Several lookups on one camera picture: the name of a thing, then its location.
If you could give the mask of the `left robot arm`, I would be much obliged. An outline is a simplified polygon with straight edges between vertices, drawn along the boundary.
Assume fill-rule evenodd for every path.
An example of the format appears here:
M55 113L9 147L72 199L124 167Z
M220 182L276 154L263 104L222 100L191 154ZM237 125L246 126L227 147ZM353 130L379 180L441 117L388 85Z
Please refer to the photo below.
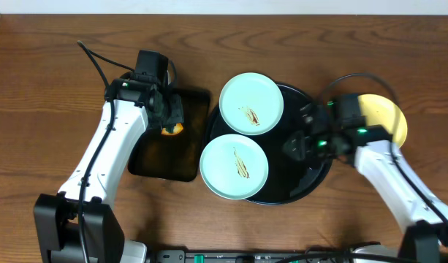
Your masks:
M175 72L166 56L140 50L134 68L104 82L101 119L82 159L57 194L40 194L34 205L43 262L145 262L146 245L126 239L113 206L141 136L184 121Z

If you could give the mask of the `green and yellow sponge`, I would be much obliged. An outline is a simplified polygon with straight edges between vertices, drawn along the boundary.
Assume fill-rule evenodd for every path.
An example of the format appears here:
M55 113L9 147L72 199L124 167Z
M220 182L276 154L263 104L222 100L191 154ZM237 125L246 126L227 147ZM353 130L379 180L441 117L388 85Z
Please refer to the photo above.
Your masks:
M175 136L183 131L183 124L177 123L174 126L164 127L161 131L161 135Z

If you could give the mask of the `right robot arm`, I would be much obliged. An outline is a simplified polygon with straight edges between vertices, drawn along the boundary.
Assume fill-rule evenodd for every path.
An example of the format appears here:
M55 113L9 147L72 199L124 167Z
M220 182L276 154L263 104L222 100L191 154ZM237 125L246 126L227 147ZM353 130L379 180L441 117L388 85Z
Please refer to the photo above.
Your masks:
M362 245L329 255L350 262L448 262L448 205L419 178L400 151L407 133L404 114L375 94L347 94L322 107L300 109L310 132L298 131L284 149L318 167L335 157L363 175L378 192L403 232L398 251Z

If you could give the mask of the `yellow plate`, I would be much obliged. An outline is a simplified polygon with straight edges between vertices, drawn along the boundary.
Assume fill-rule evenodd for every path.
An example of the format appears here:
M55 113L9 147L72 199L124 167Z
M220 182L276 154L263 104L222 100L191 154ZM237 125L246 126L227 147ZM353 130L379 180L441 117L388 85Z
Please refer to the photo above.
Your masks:
M394 143L401 148L406 141L408 125L405 115L399 110L399 123L393 130L397 105L384 96L362 94L358 96L362 114L366 117L368 126L381 125L387 132L393 134Z

